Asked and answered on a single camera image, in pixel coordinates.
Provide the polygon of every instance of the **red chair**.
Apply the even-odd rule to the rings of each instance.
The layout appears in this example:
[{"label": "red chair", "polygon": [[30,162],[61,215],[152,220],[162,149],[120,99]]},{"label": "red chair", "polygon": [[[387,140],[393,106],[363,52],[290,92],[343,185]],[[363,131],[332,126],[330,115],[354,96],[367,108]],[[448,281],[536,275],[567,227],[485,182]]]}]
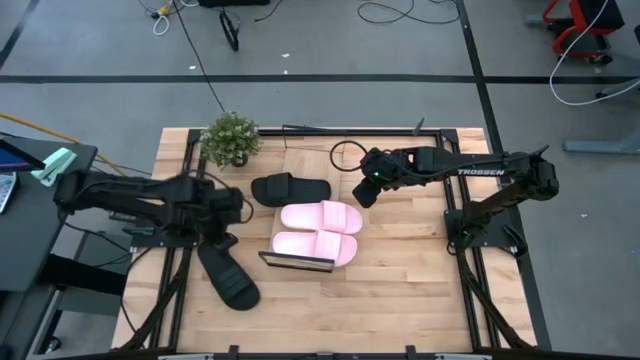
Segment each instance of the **red chair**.
[{"label": "red chair", "polygon": [[[557,35],[553,43],[553,51],[562,55],[565,49],[587,28],[602,9],[606,0],[570,0],[571,18],[554,19],[549,13],[559,0],[552,0],[544,11],[542,18],[549,24],[549,29]],[[607,64],[613,59],[606,55],[611,48],[605,35],[622,28],[624,20],[615,0],[609,0],[598,21],[587,34],[567,53],[567,56],[589,57],[593,62]]]}]

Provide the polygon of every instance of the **black slide sandal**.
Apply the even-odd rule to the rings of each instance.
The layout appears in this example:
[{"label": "black slide sandal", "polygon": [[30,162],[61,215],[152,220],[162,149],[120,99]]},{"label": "black slide sandal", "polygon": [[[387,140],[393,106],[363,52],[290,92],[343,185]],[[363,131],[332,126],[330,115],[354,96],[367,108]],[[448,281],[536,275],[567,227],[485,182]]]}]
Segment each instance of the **black slide sandal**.
[{"label": "black slide sandal", "polygon": [[260,301],[260,291],[228,250],[203,242],[198,257],[222,301],[234,310],[249,310]]},{"label": "black slide sandal", "polygon": [[331,198],[326,180],[300,179],[280,173],[254,179],[251,193],[258,203],[268,207],[316,203]]}]

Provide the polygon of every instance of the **yellow cable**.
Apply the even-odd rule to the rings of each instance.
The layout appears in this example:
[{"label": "yellow cable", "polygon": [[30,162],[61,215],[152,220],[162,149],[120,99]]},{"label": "yellow cable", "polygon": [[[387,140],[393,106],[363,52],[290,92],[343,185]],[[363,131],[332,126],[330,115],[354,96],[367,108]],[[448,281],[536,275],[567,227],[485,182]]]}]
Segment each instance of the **yellow cable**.
[{"label": "yellow cable", "polygon": [[[49,129],[47,129],[46,127],[43,127],[43,126],[40,126],[40,125],[36,125],[36,124],[34,124],[34,123],[31,123],[31,122],[26,121],[26,120],[22,120],[22,119],[20,119],[20,118],[17,118],[17,117],[11,116],[11,115],[9,115],[9,114],[0,113],[0,117],[5,118],[5,119],[7,119],[7,120],[11,120],[11,121],[16,122],[16,123],[18,123],[18,124],[20,124],[20,125],[28,126],[28,127],[32,128],[32,129],[36,129],[36,130],[38,130],[38,131],[42,131],[43,133],[46,133],[46,134],[49,134],[49,135],[52,135],[52,136],[59,137],[59,138],[61,138],[61,139],[67,140],[67,141],[69,141],[69,142],[72,142],[72,143],[74,143],[74,144],[82,144],[82,143],[80,142],[80,140],[78,140],[78,139],[72,138],[72,137],[67,136],[67,135],[64,135],[64,134],[60,134],[60,133],[59,133],[59,132],[57,132],[57,131],[49,130]],[[126,175],[122,170],[120,170],[120,169],[118,168],[118,165],[116,165],[116,164],[112,163],[109,159],[107,159],[106,157],[104,157],[104,156],[102,156],[102,155],[100,155],[100,154],[97,154],[97,156],[98,156],[102,161],[104,161],[107,165],[111,166],[111,168],[112,168],[113,170],[115,170],[118,174],[120,174],[120,175],[122,175],[122,176],[127,176],[127,175]]]}]

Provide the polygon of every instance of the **concrete floor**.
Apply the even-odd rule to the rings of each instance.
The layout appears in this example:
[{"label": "concrete floor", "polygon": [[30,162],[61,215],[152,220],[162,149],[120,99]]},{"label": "concrete floor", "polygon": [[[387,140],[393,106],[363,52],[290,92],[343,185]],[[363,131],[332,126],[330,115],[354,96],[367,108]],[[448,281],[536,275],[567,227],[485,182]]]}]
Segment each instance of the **concrete floor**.
[{"label": "concrete floor", "polygon": [[[160,6],[161,0],[143,0]],[[217,14],[188,8],[183,14],[205,68],[215,75],[422,74],[473,75],[459,23],[432,26],[402,20],[374,26],[358,18],[357,0],[284,1],[269,20],[254,23],[270,8],[232,9],[242,18],[241,51],[228,48]],[[395,6],[408,7],[405,2]],[[551,35],[523,25],[543,0],[466,0],[487,76],[548,76],[555,66]],[[618,0],[627,26],[613,36],[616,59],[601,73],[583,61],[563,65],[563,76],[640,75],[640,45],[632,29],[640,3]],[[9,39],[28,0],[0,3],[0,44]],[[372,12],[371,16],[385,16]],[[451,4],[417,1],[416,15],[442,20]],[[204,126],[220,109],[204,83],[180,83],[168,75],[198,75],[177,17],[163,37],[135,0],[41,1],[0,69],[0,111],[56,129],[124,165],[152,169],[158,137],[167,126]],[[8,75],[150,75],[167,83],[7,83]],[[484,127],[474,83],[424,82],[245,82],[215,83],[227,110],[261,125]],[[562,85],[572,100],[587,100],[601,85]],[[635,228],[640,168],[632,156],[577,155],[563,140],[617,139],[638,128],[640,96],[589,107],[557,102],[548,86],[489,84],[490,101],[506,150],[551,145],[558,197],[520,209],[542,306],[555,350],[640,356],[640,240]],[[41,134],[6,122],[0,129],[22,136]],[[82,216],[96,229],[117,230],[104,213]],[[79,234],[65,230],[56,251],[71,253]],[[65,315],[55,356],[108,349],[115,317]],[[91,337],[72,334],[91,329]]]}]

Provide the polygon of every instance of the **pink slipper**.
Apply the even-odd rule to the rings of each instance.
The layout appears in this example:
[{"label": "pink slipper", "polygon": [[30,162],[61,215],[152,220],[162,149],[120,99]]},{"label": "pink slipper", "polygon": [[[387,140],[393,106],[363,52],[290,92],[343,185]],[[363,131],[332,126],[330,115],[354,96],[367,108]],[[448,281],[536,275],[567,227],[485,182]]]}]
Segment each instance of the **pink slipper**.
[{"label": "pink slipper", "polygon": [[298,230],[326,230],[355,234],[362,229],[362,216],[352,206],[324,200],[314,204],[291,204],[282,208],[282,224]]},{"label": "pink slipper", "polygon": [[273,237],[272,246],[273,251],[279,254],[330,259],[336,267],[348,264],[358,251],[358,242],[353,236],[322,230],[314,233],[280,232]]}]

